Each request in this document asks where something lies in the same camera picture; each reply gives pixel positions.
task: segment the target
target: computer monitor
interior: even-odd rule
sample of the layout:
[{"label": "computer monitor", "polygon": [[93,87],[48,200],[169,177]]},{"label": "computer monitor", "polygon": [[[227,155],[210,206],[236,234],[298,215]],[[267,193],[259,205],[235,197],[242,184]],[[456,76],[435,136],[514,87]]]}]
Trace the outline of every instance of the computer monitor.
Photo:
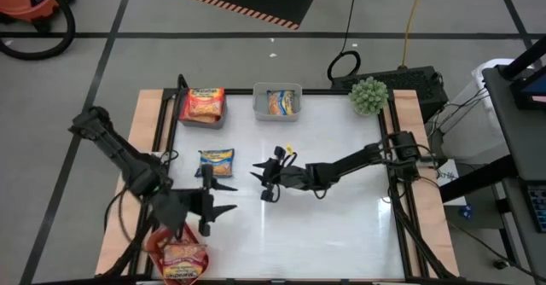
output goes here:
[{"label": "computer monitor", "polygon": [[516,106],[520,109],[546,109],[546,67],[533,74],[527,69],[546,54],[546,37],[502,68],[501,75],[509,81]]}]

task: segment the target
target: whiteboard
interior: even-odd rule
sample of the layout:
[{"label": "whiteboard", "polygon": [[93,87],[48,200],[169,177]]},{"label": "whiteboard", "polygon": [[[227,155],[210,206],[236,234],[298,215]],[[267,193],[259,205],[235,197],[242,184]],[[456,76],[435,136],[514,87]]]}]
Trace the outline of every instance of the whiteboard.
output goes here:
[{"label": "whiteboard", "polygon": [[257,121],[252,96],[227,96],[221,130],[186,127],[177,122],[171,163],[173,188],[199,188],[194,177],[199,150],[235,149],[233,177],[220,178],[237,192],[212,191],[215,205],[235,210],[200,237],[199,217],[187,222],[208,246],[211,263],[204,279],[404,279],[395,219],[388,201],[384,166],[369,166],[343,177],[318,200],[312,192],[281,187],[277,203],[260,200],[264,188],[250,171],[273,156],[275,146],[290,144],[295,166],[334,162],[380,141],[377,116],[356,114],[346,96],[302,97],[296,122]]}]

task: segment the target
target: food package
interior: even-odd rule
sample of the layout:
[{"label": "food package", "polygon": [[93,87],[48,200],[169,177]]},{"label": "food package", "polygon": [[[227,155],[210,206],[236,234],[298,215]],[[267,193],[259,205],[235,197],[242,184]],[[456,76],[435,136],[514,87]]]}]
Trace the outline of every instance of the food package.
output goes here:
[{"label": "food package", "polygon": [[163,252],[165,279],[196,278],[207,265],[205,245],[175,243],[165,246]]},{"label": "food package", "polygon": [[267,91],[269,98],[270,114],[274,115],[292,115],[294,114],[292,90]]},{"label": "food package", "polygon": [[183,105],[181,120],[214,123],[224,110],[224,88],[190,89]]},{"label": "food package", "polygon": [[212,175],[214,177],[231,177],[233,175],[233,157],[235,150],[222,149],[222,150],[208,150],[199,151],[201,153],[201,159],[199,168],[195,173],[196,177],[201,177],[201,166],[204,164],[212,165]]}]

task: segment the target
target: concrete floor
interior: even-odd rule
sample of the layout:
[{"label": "concrete floor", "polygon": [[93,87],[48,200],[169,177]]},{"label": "concrete floor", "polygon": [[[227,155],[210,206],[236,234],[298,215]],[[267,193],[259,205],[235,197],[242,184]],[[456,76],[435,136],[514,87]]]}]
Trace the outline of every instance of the concrete floor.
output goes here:
[{"label": "concrete floor", "polygon": [[[347,45],[363,57],[361,73],[400,64],[412,3],[356,0]],[[511,3],[515,10],[507,9]],[[106,107],[126,137],[138,91],[172,87],[179,73],[203,87],[248,88],[267,81],[328,88],[326,69],[343,44],[350,6],[351,0],[315,0],[301,28],[290,32],[194,0],[78,0],[73,5],[78,36],[65,54],[37,62],[0,55],[0,144],[8,156],[0,165],[0,222],[8,224],[0,230],[0,284],[93,276],[102,214],[118,172],[91,143],[79,143],[67,131],[85,103]],[[63,31],[63,22],[58,20],[54,31]],[[3,41],[17,49],[57,42],[13,38],[32,30],[0,25]],[[479,64],[516,57],[540,38],[546,9],[543,0],[421,0],[412,31],[420,34],[409,42],[407,65],[434,66],[454,97]],[[159,38],[155,32],[173,34]],[[58,209],[48,206],[55,199]],[[56,211],[55,218],[40,230],[46,210]],[[478,234],[502,250],[496,232]],[[45,241],[35,249],[41,256],[29,260],[37,236]],[[463,276],[530,283],[518,271],[493,270],[491,255],[466,236],[454,231],[452,237]]]}]

